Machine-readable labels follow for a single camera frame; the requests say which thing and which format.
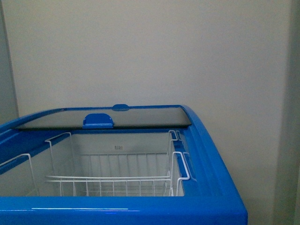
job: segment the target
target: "label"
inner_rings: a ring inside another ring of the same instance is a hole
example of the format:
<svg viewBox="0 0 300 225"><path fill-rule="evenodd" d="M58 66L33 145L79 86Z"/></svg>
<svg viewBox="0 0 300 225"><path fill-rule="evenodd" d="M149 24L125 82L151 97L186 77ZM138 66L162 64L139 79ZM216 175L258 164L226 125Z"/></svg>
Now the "label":
<svg viewBox="0 0 300 225"><path fill-rule="evenodd" d="M121 151L123 151L124 150L124 146L123 145L115 145L114 149L115 150L121 150Z"/></svg>

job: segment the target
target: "chest freezer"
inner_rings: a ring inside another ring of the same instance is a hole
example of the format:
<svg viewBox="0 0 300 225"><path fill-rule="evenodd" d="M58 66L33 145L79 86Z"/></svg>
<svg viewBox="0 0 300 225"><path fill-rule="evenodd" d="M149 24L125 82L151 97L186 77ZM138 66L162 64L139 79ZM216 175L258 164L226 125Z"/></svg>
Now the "chest freezer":
<svg viewBox="0 0 300 225"><path fill-rule="evenodd" d="M1 224L246 225L187 106L61 108L0 126Z"/></svg>

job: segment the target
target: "lid handle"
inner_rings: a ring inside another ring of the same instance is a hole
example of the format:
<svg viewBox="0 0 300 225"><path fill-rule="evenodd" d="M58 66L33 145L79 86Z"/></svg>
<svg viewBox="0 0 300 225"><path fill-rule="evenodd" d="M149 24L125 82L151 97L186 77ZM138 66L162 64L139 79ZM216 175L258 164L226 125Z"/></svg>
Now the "lid handle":
<svg viewBox="0 0 300 225"><path fill-rule="evenodd" d="M113 128L112 118L105 113L91 113L83 120L83 129Z"/></svg>

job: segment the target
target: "white wall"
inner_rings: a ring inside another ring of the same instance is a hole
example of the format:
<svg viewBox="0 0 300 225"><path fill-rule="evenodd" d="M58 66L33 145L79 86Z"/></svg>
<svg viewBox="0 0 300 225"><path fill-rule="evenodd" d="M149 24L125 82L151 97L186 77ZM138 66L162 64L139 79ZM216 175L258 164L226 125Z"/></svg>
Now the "white wall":
<svg viewBox="0 0 300 225"><path fill-rule="evenodd" d="M186 104L271 224L290 0L3 0L21 115Z"/></svg>

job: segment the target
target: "freezer lid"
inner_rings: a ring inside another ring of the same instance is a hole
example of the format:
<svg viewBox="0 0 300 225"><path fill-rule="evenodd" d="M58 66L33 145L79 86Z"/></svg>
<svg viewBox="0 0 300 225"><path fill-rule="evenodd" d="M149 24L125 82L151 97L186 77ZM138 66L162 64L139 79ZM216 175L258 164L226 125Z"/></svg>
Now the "freezer lid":
<svg viewBox="0 0 300 225"><path fill-rule="evenodd" d="M15 127L20 130L86 129L84 119L90 114L107 114L113 121L112 128L186 128L191 125L181 107L95 109L68 108Z"/></svg>

